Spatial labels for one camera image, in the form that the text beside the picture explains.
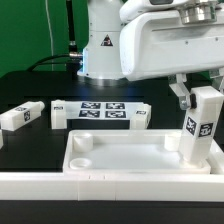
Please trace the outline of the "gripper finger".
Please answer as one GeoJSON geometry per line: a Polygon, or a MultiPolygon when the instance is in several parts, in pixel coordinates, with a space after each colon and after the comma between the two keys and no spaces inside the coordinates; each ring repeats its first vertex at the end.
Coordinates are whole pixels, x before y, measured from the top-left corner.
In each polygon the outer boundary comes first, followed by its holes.
{"type": "Polygon", "coordinates": [[[209,75],[212,80],[212,86],[220,92],[224,92],[224,67],[210,70],[209,75]]]}
{"type": "Polygon", "coordinates": [[[184,73],[179,73],[168,77],[169,86],[179,99],[179,105],[182,110],[193,109],[196,107],[196,96],[191,94],[185,82],[187,77],[184,73]]]}

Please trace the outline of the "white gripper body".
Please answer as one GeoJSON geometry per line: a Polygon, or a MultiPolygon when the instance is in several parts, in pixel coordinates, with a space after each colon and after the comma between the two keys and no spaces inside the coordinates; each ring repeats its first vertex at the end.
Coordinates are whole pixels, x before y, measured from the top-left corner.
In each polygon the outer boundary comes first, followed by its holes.
{"type": "Polygon", "coordinates": [[[131,81],[224,67],[218,0],[128,0],[120,19],[121,68],[131,81]]]}

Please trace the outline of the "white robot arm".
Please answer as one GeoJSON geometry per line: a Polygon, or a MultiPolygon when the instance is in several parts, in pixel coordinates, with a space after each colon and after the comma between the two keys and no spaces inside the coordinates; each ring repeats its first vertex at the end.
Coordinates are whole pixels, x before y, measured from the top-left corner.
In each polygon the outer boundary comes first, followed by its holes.
{"type": "Polygon", "coordinates": [[[207,71],[224,92],[224,3],[88,0],[88,16],[80,78],[111,85],[167,76],[183,110],[193,106],[188,73],[207,71]]]}

